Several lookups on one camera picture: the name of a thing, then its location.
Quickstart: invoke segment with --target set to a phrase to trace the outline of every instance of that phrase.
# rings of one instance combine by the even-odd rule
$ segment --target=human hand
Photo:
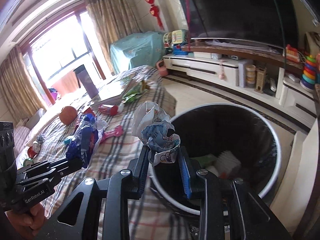
[[[40,228],[47,221],[44,216],[44,207],[39,203],[30,209],[28,214],[16,214],[12,210],[7,212],[7,217],[15,230],[26,240],[32,240]]]

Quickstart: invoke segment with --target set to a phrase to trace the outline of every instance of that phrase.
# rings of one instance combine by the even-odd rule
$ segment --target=tv screen
[[[180,2],[187,17],[186,0]],[[285,44],[298,46],[296,16],[291,0],[189,0],[188,9],[192,38],[248,40],[281,48]]]

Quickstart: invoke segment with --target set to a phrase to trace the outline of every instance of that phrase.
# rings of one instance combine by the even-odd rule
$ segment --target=crumpled wrapper
[[[154,102],[145,102],[134,112],[132,136],[137,136],[156,152],[154,161],[149,160],[153,166],[176,161],[180,137],[177,134],[167,136],[169,128],[174,130],[169,120],[170,116]]]

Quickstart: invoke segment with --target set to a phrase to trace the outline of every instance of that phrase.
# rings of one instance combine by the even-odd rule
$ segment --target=white remote
[[[300,78],[297,78],[295,75],[292,75],[292,74],[286,74],[286,76],[288,77],[288,78],[290,78],[292,81],[294,81],[294,82],[300,82]]]
[[[273,92],[276,92],[276,91],[277,91],[276,83],[275,83],[275,80],[274,80],[273,78],[270,78],[270,89],[271,89]]]

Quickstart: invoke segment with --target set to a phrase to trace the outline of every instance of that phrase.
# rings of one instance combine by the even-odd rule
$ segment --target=teal cloth cover
[[[155,66],[162,59],[165,48],[162,33],[134,33],[110,46],[111,62],[115,73],[143,65]]]

